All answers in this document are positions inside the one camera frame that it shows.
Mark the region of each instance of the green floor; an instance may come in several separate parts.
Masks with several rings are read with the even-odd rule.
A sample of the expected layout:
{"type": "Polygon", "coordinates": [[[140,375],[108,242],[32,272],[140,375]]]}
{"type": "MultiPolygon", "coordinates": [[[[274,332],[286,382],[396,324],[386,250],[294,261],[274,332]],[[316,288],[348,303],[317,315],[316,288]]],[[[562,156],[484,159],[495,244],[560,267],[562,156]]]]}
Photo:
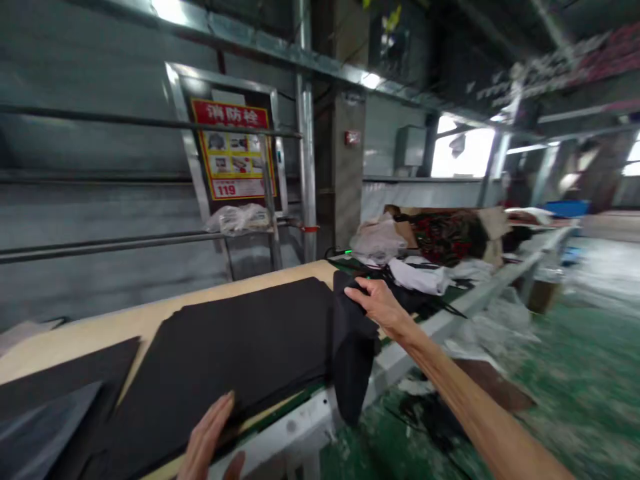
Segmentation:
{"type": "MultiPolygon", "coordinates": [[[[596,246],[594,255],[601,256],[603,245],[596,246]]],[[[614,242],[605,247],[619,251],[614,242]]],[[[610,261],[600,268],[595,259],[589,268],[600,280],[611,271],[619,274],[610,261]]],[[[498,361],[538,404],[519,413],[520,422],[576,477],[640,478],[640,309],[632,316],[590,305],[593,296],[581,285],[569,282],[567,294],[546,316],[534,316],[541,343],[512,348],[498,361]]],[[[338,432],[321,452],[324,478],[464,478],[426,434],[388,413],[404,395],[391,388],[363,412],[358,428],[338,432]]],[[[472,446],[462,444],[454,456],[471,478],[492,478],[472,446]]]]}

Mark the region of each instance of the instruction poster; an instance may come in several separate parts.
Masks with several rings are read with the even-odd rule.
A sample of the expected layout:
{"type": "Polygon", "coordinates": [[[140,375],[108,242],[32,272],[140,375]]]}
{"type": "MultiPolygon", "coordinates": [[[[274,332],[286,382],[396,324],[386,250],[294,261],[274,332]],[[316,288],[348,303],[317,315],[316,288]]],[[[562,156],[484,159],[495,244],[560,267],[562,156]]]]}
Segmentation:
{"type": "MultiPolygon", "coordinates": [[[[191,107],[198,123],[269,128],[269,115],[263,108],[205,99],[192,99],[191,107]]],[[[261,153],[257,135],[200,131],[199,141],[212,201],[264,197],[265,161],[270,170],[274,195],[277,195],[271,138],[267,138],[266,159],[261,153]]]]}

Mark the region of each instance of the wooden table surface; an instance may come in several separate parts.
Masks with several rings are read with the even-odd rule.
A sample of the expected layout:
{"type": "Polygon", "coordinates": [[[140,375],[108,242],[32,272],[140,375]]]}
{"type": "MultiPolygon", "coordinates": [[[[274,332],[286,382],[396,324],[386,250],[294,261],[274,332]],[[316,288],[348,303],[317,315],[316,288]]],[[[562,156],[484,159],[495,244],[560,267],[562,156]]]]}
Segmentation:
{"type": "MultiPolygon", "coordinates": [[[[122,399],[160,324],[180,308],[236,297],[308,277],[318,278],[333,290],[334,270],[336,270],[335,267],[320,260],[64,325],[25,340],[0,358],[0,384],[73,360],[132,337],[140,337],[140,348],[125,382],[120,397],[122,399]]],[[[287,401],[250,418],[242,425],[240,432],[250,428],[287,401]]],[[[181,462],[182,457],[176,458],[145,478],[170,479],[177,474],[181,462]]]]}

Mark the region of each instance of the hand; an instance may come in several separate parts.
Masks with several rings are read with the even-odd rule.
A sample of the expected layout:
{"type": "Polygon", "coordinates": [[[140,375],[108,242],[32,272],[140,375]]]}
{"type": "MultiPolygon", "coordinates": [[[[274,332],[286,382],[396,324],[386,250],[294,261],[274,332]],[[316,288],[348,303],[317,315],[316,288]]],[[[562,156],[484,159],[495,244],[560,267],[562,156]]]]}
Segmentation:
{"type": "MultiPolygon", "coordinates": [[[[185,459],[180,467],[177,480],[206,480],[209,474],[209,464],[213,458],[215,446],[218,443],[220,432],[227,422],[231,410],[233,410],[234,394],[229,392],[223,395],[210,406],[191,432],[189,445],[185,459]]],[[[224,480],[237,480],[240,478],[240,470],[245,463],[245,453],[239,452],[227,468],[224,480]]]]}
{"type": "Polygon", "coordinates": [[[346,296],[359,303],[367,311],[367,316],[380,325],[389,338],[397,341],[415,327],[415,322],[400,306],[384,280],[369,280],[363,277],[356,277],[355,280],[369,295],[347,287],[346,296]]]}

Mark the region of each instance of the blue container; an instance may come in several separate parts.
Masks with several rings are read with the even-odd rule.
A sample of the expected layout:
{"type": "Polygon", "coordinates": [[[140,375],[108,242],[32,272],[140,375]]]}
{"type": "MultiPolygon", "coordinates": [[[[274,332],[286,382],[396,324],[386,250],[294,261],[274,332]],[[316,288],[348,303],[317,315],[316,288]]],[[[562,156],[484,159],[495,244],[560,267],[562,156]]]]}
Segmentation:
{"type": "Polygon", "coordinates": [[[543,208],[554,214],[556,217],[578,218],[584,217],[589,210],[590,202],[588,200],[562,200],[557,202],[548,202],[543,208]]]}

